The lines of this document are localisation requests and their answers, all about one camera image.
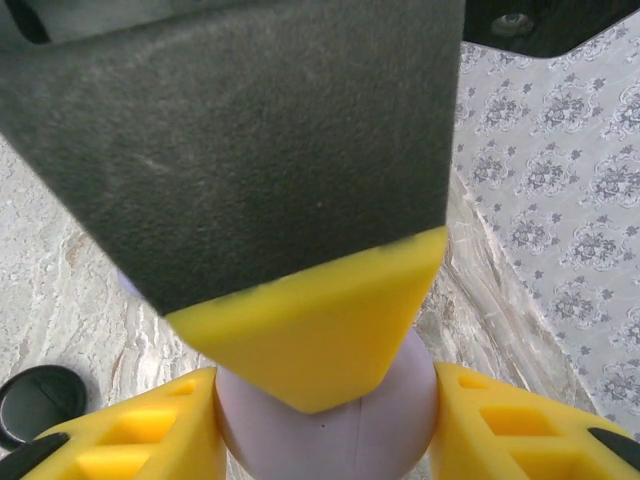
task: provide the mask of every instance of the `floral pattern cloth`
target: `floral pattern cloth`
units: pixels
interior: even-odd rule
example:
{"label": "floral pattern cloth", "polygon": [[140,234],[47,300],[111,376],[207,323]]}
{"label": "floral pattern cloth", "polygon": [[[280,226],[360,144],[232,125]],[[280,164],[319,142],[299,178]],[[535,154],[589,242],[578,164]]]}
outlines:
{"label": "floral pattern cloth", "polygon": [[463,44],[454,168],[599,411],[640,440],[640,14],[555,59]]}

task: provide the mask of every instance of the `marble floor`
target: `marble floor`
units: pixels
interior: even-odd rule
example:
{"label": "marble floor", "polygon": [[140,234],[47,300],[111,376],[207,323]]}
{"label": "marble floor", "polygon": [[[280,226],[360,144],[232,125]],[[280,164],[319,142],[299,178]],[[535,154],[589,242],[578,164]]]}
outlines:
{"label": "marble floor", "polygon": [[[87,380],[97,409],[210,364],[120,288],[111,262],[3,141],[0,176],[0,381],[65,365]],[[416,319],[434,357],[593,411],[456,174],[449,226],[446,261]],[[233,462],[229,472],[248,478]],[[429,478],[426,459],[409,478]]]}

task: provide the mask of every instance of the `yellow foam block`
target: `yellow foam block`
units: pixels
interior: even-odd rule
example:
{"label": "yellow foam block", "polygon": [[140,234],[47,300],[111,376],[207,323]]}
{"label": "yellow foam block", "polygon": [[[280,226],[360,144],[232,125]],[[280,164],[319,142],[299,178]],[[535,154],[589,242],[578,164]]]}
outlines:
{"label": "yellow foam block", "polygon": [[588,431],[629,436],[614,423],[440,363],[434,480],[640,480]]}
{"label": "yellow foam block", "polygon": [[196,350],[304,413],[377,387],[440,267],[444,227],[167,316]]}
{"label": "yellow foam block", "polygon": [[112,407],[60,424],[69,441],[24,480],[224,480],[214,418],[215,369],[192,372]]}

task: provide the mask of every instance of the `black round cap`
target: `black round cap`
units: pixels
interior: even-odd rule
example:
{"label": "black round cap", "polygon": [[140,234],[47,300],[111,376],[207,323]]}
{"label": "black round cap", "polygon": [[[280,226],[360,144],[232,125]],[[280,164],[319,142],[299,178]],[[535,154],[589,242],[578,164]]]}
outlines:
{"label": "black round cap", "polygon": [[87,387],[75,372],[56,365],[25,370],[0,388],[0,446],[13,450],[86,409]]}

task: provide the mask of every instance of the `white patterned backdrop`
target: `white patterned backdrop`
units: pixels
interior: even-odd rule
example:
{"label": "white patterned backdrop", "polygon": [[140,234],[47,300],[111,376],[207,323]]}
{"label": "white patterned backdrop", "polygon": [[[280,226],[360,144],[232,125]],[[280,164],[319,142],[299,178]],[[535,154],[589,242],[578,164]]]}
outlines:
{"label": "white patterned backdrop", "polygon": [[640,440],[640,14],[561,58],[464,44],[454,168],[601,414]]}

